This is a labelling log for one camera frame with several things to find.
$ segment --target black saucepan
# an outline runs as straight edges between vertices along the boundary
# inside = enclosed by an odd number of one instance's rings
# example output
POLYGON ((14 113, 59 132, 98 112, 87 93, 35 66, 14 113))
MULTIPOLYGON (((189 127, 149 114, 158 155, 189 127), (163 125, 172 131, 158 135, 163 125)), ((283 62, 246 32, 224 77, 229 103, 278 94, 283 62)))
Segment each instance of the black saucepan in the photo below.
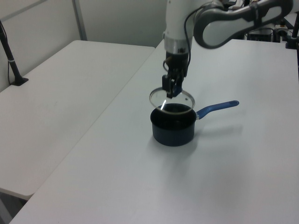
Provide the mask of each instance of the black saucepan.
POLYGON ((239 101, 229 101, 226 103, 207 106, 197 112, 188 111, 186 105, 167 104, 164 110, 169 112, 178 112, 178 114, 165 113, 159 109, 154 109, 150 115, 152 122, 153 136, 163 145, 166 146, 182 146, 190 142, 194 137, 194 124, 196 120, 202 119, 209 112, 238 106, 239 101))

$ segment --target black stand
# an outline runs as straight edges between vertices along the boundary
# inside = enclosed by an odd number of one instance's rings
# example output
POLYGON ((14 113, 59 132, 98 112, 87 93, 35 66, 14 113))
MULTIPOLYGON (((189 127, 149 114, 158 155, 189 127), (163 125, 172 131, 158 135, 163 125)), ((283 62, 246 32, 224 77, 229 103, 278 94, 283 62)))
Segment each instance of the black stand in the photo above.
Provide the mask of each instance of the black stand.
POLYGON ((7 37, 6 37, 6 34, 5 34, 5 31, 4 31, 1 21, 0 21, 0 40, 1 40, 2 46, 4 48, 5 54, 7 56, 8 62, 10 64, 10 67, 14 73, 14 82, 12 82, 11 85, 20 86, 20 85, 24 84, 25 82, 27 82, 28 79, 23 78, 19 73, 18 67, 14 61, 13 54, 8 45, 7 37))
POLYGON ((291 36, 287 36, 285 48, 287 49, 298 49, 298 30, 299 30, 299 13, 297 13, 294 30, 291 36))

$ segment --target glass lid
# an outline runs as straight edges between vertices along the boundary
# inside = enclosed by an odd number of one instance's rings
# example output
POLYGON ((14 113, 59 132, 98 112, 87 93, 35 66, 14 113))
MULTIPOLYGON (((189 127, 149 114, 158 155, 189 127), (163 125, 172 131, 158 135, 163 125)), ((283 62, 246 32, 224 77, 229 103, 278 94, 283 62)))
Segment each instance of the glass lid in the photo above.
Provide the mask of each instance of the glass lid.
POLYGON ((174 115, 187 113, 195 106, 195 100, 188 92, 182 91, 176 97, 168 98, 162 87, 153 90, 149 100, 158 110, 174 115))

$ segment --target blue handle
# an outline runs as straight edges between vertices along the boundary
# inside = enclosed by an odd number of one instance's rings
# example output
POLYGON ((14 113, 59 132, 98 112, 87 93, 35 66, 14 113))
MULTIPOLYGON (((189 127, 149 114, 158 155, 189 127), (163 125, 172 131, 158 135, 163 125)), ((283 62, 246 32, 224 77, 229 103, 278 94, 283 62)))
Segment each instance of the blue handle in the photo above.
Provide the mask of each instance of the blue handle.
POLYGON ((225 103, 221 103, 221 104, 207 106, 205 108, 202 108, 200 111, 197 111, 196 113, 197 113, 199 119, 202 119, 209 112, 222 110, 222 109, 226 109, 226 108, 230 108, 230 107, 238 106, 238 105, 239 105, 239 101, 233 100, 233 101, 229 101, 229 102, 225 102, 225 103))

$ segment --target tabletop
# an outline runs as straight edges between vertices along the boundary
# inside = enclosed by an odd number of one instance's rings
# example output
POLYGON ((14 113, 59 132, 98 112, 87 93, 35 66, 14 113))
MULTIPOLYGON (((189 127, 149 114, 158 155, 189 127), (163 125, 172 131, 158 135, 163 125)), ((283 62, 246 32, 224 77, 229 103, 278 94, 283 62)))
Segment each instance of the tabletop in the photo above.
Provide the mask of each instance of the tabletop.
POLYGON ((152 136, 149 94, 165 73, 163 42, 12 224, 294 224, 299 220, 297 53, 232 40, 192 45, 183 89, 195 110, 230 100, 167 147, 152 136))
POLYGON ((0 191, 29 199, 153 50, 74 41, 1 92, 0 191))

